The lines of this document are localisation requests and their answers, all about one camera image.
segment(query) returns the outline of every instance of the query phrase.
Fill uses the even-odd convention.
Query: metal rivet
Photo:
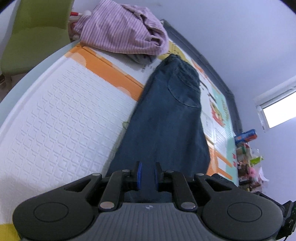
[[[186,210],[190,210],[190,209],[194,209],[196,207],[196,205],[193,202],[183,202],[181,204],[181,207]]]
[[[115,205],[114,205],[113,202],[107,201],[107,202],[101,202],[100,207],[103,208],[103,209],[111,209],[111,208],[114,208]]]

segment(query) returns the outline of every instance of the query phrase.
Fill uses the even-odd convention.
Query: clutter pile
[[[263,157],[259,150],[252,150],[248,144],[257,138],[254,129],[235,136],[236,152],[237,152],[237,169],[239,177],[239,187],[249,191],[262,191],[264,183],[269,180],[263,175],[261,161]]]

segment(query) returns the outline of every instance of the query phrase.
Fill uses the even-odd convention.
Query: circular cap
[[[235,188],[213,192],[202,219],[212,232],[227,240],[258,241],[279,231],[283,213],[274,202]]]
[[[113,202],[107,201],[107,202],[101,202],[100,207],[103,208],[103,209],[111,209],[111,208],[114,208],[115,205],[114,205]]]
[[[67,206],[62,203],[48,202],[35,208],[34,216],[42,222],[56,222],[66,217],[68,211]]]
[[[254,222],[262,216],[261,209],[247,202],[238,202],[228,207],[227,213],[239,222]]]
[[[183,202],[181,207],[187,210],[194,209],[196,205],[193,202]]]
[[[93,218],[93,209],[82,195],[60,189],[21,203],[12,220],[19,235],[28,240],[61,241],[81,234]]]

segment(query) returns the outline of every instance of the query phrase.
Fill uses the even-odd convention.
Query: orange trim
[[[217,173],[218,161],[215,159],[214,145],[209,141],[207,141],[207,145],[209,147],[209,152],[210,152],[210,164],[207,169],[207,175],[211,176],[214,173]]]
[[[86,51],[88,51],[89,53],[91,53],[92,55],[96,56],[97,58],[99,58],[100,60],[104,61],[106,64],[110,65],[111,67],[115,68],[116,70],[122,72],[123,75],[125,75],[127,78],[129,78],[132,82],[134,82],[135,84],[137,84],[138,86],[140,86],[141,88],[144,88],[144,85],[142,85],[139,81],[137,81],[135,78],[133,78],[132,76],[130,76],[129,74],[125,73],[123,70],[119,69],[117,66],[115,66],[112,62],[110,62],[109,60],[105,59],[102,56],[99,56],[99,54],[97,54],[95,51],[93,51],[91,48],[84,46],[83,49],[85,49]]]
[[[218,172],[232,180],[232,176],[230,176],[227,172],[223,171],[222,169],[218,168]]]
[[[84,48],[74,47],[72,54],[66,54],[75,61],[82,63],[87,69],[103,78],[113,86],[121,89],[123,92],[129,94],[135,101],[138,101],[143,88],[139,84],[130,80],[129,77],[124,76],[120,71],[113,68],[112,63],[104,58],[97,58],[95,55],[86,51]]]
[[[83,47],[80,42],[78,44],[76,44],[75,46],[79,47],[79,48]]]
[[[193,59],[191,59],[191,61],[196,69],[198,69],[204,76],[207,76],[204,70]]]
[[[205,138],[206,138],[206,140],[207,140],[209,143],[211,143],[212,145],[214,145],[214,142],[211,141],[209,137],[207,137],[207,136],[205,135]]]
[[[217,157],[219,157],[222,161],[224,161],[229,167],[232,167],[231,163],[224,156],[222,156],[217,150],[215,150],[215,158],[217,159]]]

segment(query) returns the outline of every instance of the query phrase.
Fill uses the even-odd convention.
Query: pink toy
[[[256,174],[257,174],[255,168],[253,168],[253,167],[249,167],[248,173],[249,173],[248,176],[251,177],[251,178],[255,178]]]

